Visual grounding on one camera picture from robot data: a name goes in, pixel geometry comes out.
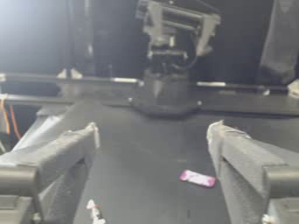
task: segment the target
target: metal rod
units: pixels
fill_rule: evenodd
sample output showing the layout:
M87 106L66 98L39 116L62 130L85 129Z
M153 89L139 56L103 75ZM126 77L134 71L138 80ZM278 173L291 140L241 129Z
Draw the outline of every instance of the metal rod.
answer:
M12 105L38 106L44 105L71 105L75 101L58 97L38 97L19 94L0 94L0 100Z
M74 78L58 78L50 74L30 74L30 73L0 73L2 82L38 82L38 83L55 83L55 84L86 84L86 85L101 85L101 84L137 84L138 79L129 78L97 78L85 77L82 79Z
M262 85L245 85L245 84L231 84L226 82L205 82L199 81L197 83L199 88L210 88L210 89L231 89L231 90L263 90L263 91L278 91L278 92L289 92L287 87L283 86L262 86Z

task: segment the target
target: gray fabric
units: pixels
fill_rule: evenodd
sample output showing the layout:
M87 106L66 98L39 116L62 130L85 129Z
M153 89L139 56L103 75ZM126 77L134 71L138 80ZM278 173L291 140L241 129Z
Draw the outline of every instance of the gray fabric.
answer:
M299 1L275 0L262 56L259 80L287 83L295 78L299 52Z

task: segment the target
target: small white object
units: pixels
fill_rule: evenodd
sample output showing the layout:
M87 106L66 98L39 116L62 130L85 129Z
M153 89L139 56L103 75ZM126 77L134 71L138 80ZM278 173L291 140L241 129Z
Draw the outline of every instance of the small white object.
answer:
M89 201L87 209L91 210L93 224L106 224L107 221L105 219L102 219L102 213L99 211L99 206L97 205L97 203L93 199Z
M275 224L275 220L269 214L265 214L262 222L263 224Z

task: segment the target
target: table surface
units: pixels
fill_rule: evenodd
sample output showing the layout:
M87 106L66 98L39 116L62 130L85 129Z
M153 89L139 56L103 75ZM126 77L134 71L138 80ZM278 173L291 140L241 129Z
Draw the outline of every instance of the table surface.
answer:
M299 152L299 118L198 114L159 119L99 101L78 103L66 115L55 116L58 111L51 110L40 112L19 147L50 141L90 122L101 131L101 152L75 224L91 223L86 208L91 199L111 224L230 224L221 182L207 189L179 180L187 169L215 176L206 136L219 120L255 139Z

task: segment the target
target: black table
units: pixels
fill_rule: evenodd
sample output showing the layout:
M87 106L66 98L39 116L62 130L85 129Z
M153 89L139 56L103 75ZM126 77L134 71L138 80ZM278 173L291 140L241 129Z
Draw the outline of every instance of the black table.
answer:
M215 176L206 136L210 124L219 120L258 140L299 151L299 118L198 114L162 119L94 100L77 103L64 115L60 109L40 112L19 146L98 123L102 148L75 224L91 223L86 208L91 199L113 224L230 224L221 182L207 189L179 180L186 169Z

